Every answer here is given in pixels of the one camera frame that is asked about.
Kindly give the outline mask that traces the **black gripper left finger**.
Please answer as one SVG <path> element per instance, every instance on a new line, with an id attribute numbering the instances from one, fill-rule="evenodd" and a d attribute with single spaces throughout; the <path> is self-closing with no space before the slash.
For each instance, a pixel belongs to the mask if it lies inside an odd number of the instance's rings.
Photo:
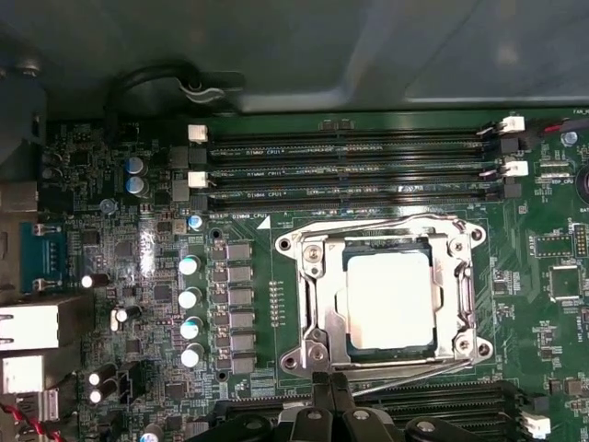
<path id="1" fill-rule="evenodd" d="M 330 441 L 334 436 L 334 400 L 330 376 L 312 376 L 308 401 L 286 408 L 276 399 L 218 401 L 205 418 L 209 427 L 186 441 Z"/>

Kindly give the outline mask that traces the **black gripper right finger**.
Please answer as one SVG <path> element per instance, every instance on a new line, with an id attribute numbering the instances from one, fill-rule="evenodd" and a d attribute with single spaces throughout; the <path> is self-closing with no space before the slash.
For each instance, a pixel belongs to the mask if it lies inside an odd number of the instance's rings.
<path id="1" fill-rule="evenodd" d="M 417 417 L 397 427 L 390 416 L 385 419 L 377 409 L 358 407 L 341 373 L 331 376 L 331 391 L 336 413 L 336 441 L 442 441 L 465 440 L 465 430 L 434 417 Z"/>

